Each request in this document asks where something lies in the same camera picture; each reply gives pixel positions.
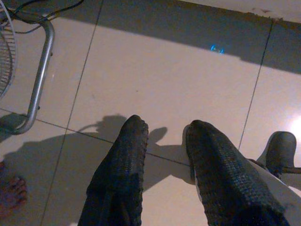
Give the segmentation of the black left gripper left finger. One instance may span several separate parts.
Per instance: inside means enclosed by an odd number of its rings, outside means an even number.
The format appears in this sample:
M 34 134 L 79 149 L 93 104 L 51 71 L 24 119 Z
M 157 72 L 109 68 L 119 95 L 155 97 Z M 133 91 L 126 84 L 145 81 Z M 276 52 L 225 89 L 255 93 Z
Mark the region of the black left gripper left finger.
M 78 226 L 141 226 L 148 125 L 128 118 L 86 191 Z

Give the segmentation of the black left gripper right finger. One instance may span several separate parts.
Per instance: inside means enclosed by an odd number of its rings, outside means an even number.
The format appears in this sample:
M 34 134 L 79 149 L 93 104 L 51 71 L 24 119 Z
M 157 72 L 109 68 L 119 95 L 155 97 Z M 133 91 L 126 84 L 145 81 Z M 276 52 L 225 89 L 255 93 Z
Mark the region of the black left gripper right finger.
M 284 207 L 225 134 L 193 120 L 185 142 L 209 226 L 290 226 Z

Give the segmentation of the person's bare foot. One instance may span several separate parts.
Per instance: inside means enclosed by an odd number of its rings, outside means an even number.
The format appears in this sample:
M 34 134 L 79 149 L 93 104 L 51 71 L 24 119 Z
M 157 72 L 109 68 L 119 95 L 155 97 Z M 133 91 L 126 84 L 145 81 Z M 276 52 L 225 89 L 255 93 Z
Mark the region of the person's bare foot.
M 5 181 L 1 178 L 4 169 L 4 162 L 0 162 L 0 220 L 9 217 L 27 201 L 26 181 L 20 177 Z

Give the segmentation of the grey metal fan stand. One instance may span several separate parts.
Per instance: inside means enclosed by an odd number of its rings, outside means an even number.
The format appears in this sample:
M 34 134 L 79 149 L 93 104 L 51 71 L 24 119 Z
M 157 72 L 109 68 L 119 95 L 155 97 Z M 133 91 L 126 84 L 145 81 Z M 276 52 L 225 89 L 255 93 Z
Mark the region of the grey metal fan stand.
M 40 57 L 35 83 L 32 89 L 32 95 L 31 95 L 26 119 L 19 128 L 13 130 L 14 135 L 20 135 L 27 132 L 35 122 L 40 106 L 40 100 L 44 88 L 44 83 L 46 80 L 49 61 L 52 54 L 52 49 L 53 49 L 53 44 L 55 39 L 54 27 L 50 22 L 50 20 L 48 19 L 40 22 L 39 25 L 41 25 L 45 31 L 45 35 L 46 35 L 45 42 Z

